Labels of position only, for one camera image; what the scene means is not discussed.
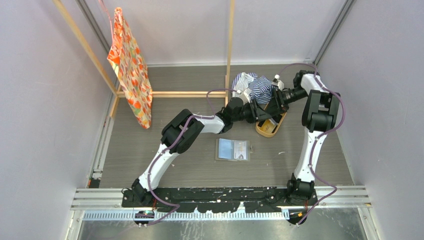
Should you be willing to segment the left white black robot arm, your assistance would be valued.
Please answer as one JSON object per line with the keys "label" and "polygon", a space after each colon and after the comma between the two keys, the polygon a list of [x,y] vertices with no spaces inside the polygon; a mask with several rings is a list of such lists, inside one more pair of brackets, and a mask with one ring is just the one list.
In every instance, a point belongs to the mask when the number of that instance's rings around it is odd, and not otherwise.
{"label": "left white black robot arm", "polygon": [[200,134],[223,134],[235,122],[255,124],[272,117],[255,100],[245,103],[239,97],[231,98],[214,115],[198,115],[183,109],[164,127],[157,153],[144,173],[131,185],[135,202],[141,207],[148,207],[153,202],[154,190],[168,167],[192,146]]}

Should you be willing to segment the wooden rack frame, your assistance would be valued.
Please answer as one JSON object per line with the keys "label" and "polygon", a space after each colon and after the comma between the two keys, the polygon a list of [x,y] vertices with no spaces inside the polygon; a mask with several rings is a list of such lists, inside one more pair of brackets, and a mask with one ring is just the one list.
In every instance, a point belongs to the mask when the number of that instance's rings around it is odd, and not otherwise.
{"label": "wooden rack frame", "polygon": [[[112,109],[109,111],[109,116],[111,118],[115,117],[116,107],[118,106],[119,100],[124,98],[124,92],[121,91],[120,86],[116,86],[111,78],[106,73],[106,70],[103,68],[100,60],[97,58],[96,54],[90,47],[88,41],[84,37],[80,28],[70,15],[69,11],[66,9],[65,5],[60,0],[52,1],[67,25],[70,27],[74,36],[77,38],[81,47],[84,49],[86,54],[88,55],[91,62],[94,64],[95,68],[101,75],[104,82],[109,87],[112,95],[114,96],[114,102],[112,103]],[[227,57],[226,57],[226,74],[225,74],[225,87],[228,88],[230,86],[229,78],[231,73],[231,58],[232,58],[232,47],[233,47],[233,32],[234,32],[234,15],[235,15],[236,1],[230,1],[229,7],[229,20],[228,20],[228,42],[227,42]],[[153,91],[152,95],[155,98],[218,98],[225,99],[225,103],[229,101],[228,90],[213,90],[211,92],[208,91]]]}

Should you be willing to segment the blue white striped cloth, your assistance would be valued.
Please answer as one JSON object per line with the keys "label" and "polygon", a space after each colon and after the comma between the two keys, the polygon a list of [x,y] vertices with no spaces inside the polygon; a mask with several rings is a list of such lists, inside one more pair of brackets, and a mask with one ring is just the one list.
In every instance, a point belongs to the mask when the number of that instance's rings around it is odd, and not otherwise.
{"label": "blue white striped cloth", "polygon": [[260,105],[266,105],[272,98],[273,90],[278,89],[278,86],[265,76],[258,77],[254,72],[241,72],[232,81],[231,88],[241,92],[250,89],[250,99]]}

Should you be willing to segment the yellow oval tray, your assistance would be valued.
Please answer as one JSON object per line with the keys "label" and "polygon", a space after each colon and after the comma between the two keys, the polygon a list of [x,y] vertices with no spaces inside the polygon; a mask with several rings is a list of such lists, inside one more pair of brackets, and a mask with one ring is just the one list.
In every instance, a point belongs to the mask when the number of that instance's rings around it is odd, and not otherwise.
{"label": "yellow oval tray", "polygon": [[275,128],[270,124],[269,119],[267,119],[265,121],[257,122],[255,124],[256,132],[263,137],[272,138],[277,133],[277,131],[279,130],[279,128],[282,125],[286,115],[287,115],[287,113],[285,112],[281,115],[277,115],[277,116],[273,117],[276,121],[279,121],[278,126],[275,127]]}

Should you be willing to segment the silver VIP card front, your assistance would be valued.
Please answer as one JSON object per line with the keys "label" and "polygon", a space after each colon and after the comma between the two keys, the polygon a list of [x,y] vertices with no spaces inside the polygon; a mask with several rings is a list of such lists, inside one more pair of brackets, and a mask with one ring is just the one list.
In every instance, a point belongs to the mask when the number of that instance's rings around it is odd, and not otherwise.
{"label": "silver VIP card front", "polygon": [[249,158],[250,146],[248,141],[235,140],[233,142],[233,158],[238,161],[247,161]]}

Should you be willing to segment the orange floral cloth bag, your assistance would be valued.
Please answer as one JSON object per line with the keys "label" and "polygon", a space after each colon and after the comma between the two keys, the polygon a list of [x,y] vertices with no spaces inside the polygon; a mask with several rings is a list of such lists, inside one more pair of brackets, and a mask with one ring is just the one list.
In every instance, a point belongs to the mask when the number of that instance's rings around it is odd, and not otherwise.
{"label": "orange floral cloth bag", "polygon": [[148,129],[152,121],[153,102],[148,66],[120,7],[114,10],[112,45],[107,60],[138,124]]}

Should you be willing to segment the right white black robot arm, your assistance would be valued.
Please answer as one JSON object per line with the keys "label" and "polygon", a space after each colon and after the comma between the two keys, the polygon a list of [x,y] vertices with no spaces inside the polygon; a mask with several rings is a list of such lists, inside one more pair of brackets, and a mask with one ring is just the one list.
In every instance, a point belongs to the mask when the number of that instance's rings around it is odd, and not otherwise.
{"label": "right white black robot arm", "polygon": [[315,192],[315,171],[319,154],[327,132],[337,122],[340,101],[325,89],[320,76],[312,71],[301,70],[293,79],[293,88],[274,90],[265,111],[272,117],[289,110],[289,104],[306,98],[301,124],[304,140],[298,165],[287,182],[285,199],[291,205],[309,201]]}

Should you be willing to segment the clear grey card holder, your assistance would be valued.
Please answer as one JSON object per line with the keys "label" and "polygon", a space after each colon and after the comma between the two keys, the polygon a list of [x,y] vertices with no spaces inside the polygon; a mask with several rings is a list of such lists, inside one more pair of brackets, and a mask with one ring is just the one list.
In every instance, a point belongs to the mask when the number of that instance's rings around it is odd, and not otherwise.
{"label": "clear grey card holder", "polygon": [[215,159],[218,161],[248,162],[251,160],[252,146],[249,144],[248,160],[234,159],[234,141],[233,139],[218,138],[215,142]]}

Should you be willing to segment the aluminium rail frame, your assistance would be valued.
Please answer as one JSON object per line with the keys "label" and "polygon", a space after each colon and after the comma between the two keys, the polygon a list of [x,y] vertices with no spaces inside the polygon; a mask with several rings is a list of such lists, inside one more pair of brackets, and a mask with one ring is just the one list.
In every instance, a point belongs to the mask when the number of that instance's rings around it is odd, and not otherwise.
{"label": "aluminium rail frame", "polygon": [[379,240],[374,211],[364,186],[340,186],[302,225],[289,223],[294,206],[276,212],[246,212],[245,202],[232,211],[156,212],[159,223],[137,226],[136,208],[122,207],[118,188],[79,188],[71,205],[67,240]]}

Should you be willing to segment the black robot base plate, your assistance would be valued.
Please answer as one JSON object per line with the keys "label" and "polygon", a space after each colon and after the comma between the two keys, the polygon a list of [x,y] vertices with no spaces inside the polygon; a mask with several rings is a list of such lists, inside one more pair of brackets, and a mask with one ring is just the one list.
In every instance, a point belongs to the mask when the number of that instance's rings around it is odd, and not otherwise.
{"label": "black robot base plate", "polygon": [[276,213],[281,207],[305,210],[317,201],[314,192],[311,199],[289,200],[285,187],[159,187],[153,191],[163,201],[176,205],[178,213],[234,213],[244,208],[246,213]]}

